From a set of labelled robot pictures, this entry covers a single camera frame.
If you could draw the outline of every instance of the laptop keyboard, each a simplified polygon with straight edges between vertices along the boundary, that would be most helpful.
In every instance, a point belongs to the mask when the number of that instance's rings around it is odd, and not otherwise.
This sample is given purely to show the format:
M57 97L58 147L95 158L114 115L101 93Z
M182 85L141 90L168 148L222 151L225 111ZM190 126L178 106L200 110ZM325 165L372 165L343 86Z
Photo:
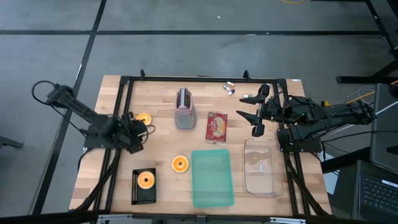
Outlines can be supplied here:
M398 188L381 179L362 176L361 203L398 215Z

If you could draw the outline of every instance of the wooden table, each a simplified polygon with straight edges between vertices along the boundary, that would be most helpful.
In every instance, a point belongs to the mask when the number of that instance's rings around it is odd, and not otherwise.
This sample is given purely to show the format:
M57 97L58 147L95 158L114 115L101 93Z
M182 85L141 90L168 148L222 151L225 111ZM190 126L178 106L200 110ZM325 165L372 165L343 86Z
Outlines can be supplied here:
M112 114L118 92L120 76L103 77L95 111ZM257 95L259 83L236 83L235 93L227 95L222 83L205 82L156 82L135 81L130 111L134 114L149 113L156 132L149 136L144 150L135 154L122 151L119 170L114 189L112 212L126 213L179 213L179 214L212 214L212 215L292 215L287 176L282 153L275 158L280 163L280 178L284 193L279 197L251 195L243 187L243 148L244 141L251 137L251 126L235 111L242 110L255 113L257 106L240 103L245 94ZM193 95L198 111L198 123L194 131L177 131L174 125L175 94L181 87L187 87ZM289 94L303 96L300 80L287 80ZM126 99L122 97L121 109ZM205 141L207 115L209 111L223 111L228 114L226 145L208 144ZM264 137L277 139L278 123L263 121L266 127ZM177 174L171 168L172 159L184 155L190 159L191 152L198 149L229 149L233 177L235 204L220 208L194 208L192 203L191 170ZM100 176L104 149L89 152L82 160L76 180L70 208L79 206L90 193ZM331 213L328 196L323 180L319 160L309 154L301 153L305 183L315 200L322 208ZM155 167L157 172L157 202L148 205L131 205L131 178L133 169ZM106 191L104 188L100 208L104 208ZM298 209L303 213L299 188L295 186Z

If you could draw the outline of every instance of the green plastic tray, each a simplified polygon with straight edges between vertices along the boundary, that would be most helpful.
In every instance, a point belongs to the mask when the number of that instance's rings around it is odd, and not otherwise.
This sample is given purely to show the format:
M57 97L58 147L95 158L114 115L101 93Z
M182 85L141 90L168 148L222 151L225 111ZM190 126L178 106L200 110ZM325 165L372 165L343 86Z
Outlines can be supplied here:
M225 207L234 204L231 161L227 149L192 151L193 206Z

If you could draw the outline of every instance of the gray floor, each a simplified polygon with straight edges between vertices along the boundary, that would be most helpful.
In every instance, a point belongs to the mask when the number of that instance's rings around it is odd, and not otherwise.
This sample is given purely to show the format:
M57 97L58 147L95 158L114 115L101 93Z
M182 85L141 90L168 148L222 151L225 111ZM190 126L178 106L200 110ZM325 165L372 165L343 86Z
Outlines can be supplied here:
M388 30L396 19L373 1ZM91 30L99 0L6 0L0 29ZM377 30L363 3L278 0L108 1L100 30ZM88 36L0 35L0 135L25 148L0 150L0 216L25 215L34 199L61 117L35 102L31 86L48 79L73 85ZM367 76L392 61L383 39L370 37L258 37L230 35L97 36L78 99L94 107L103 75L208 75L299 78L315 101L342 103L361 85L338 85L338 75ZM48 87L37 90L44 97ZM87 124L73 116L81 128ZM339 134L370 127L354 127ZM346 151L369 145L369 136L333 143ZM45 202L45 213L67 211L83 138L69 128ZM329 154L342 152L327 148Z

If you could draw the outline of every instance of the red package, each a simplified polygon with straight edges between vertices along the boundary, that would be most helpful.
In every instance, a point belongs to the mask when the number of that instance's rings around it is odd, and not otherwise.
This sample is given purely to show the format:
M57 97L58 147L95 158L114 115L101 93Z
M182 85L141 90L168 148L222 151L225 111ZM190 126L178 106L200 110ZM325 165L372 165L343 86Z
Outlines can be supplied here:
M206 140L225 142L226 116L224 113L209 112L207 118Z

